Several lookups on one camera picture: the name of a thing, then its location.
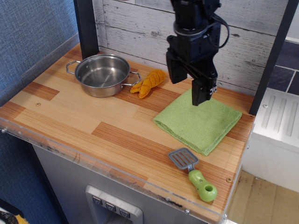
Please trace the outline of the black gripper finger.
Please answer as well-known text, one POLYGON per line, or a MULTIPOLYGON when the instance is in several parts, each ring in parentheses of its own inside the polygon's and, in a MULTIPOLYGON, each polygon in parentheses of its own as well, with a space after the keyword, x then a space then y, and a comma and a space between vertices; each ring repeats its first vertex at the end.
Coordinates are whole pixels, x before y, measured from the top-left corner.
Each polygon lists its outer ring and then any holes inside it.
POLYGON ((183 67, 182 58, 178 56, 174 51, 167 51, 166 62, 169 71, 169 76, 173 84, 179 83, 187 79, 187 71, 183 67))
POLYGON ((216 79, 203 80, 194 79, 192 81, 192 104, 198 106, 199 104, 210 100, 212 94, 217 91, 216 79))

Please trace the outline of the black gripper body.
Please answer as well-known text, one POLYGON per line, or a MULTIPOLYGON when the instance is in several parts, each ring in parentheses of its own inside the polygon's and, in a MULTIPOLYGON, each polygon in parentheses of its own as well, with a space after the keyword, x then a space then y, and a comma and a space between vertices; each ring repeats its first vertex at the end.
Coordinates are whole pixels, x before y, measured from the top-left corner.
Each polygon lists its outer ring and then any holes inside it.
POLYGON ((182 58, 187 75, 193 79, 217 80, 213 57, 218 53, 221 24, 204 22, 199 28, 187 29, 173 24, 176 35, 167 37, 168 50, 182 58))

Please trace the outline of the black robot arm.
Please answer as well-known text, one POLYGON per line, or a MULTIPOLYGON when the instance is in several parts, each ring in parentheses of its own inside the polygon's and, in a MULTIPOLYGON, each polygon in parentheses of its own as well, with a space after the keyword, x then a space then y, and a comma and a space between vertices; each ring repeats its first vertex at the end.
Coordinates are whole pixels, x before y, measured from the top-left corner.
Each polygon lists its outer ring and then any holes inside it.
POLYGON ((210 100, 216 91, 217 71, 213 63, 219 51, 221 23, 215 11, 218 0, 173 0, 175 35, 167 37, 166 61, 173 84, 192 81, 192 104, 210 100))

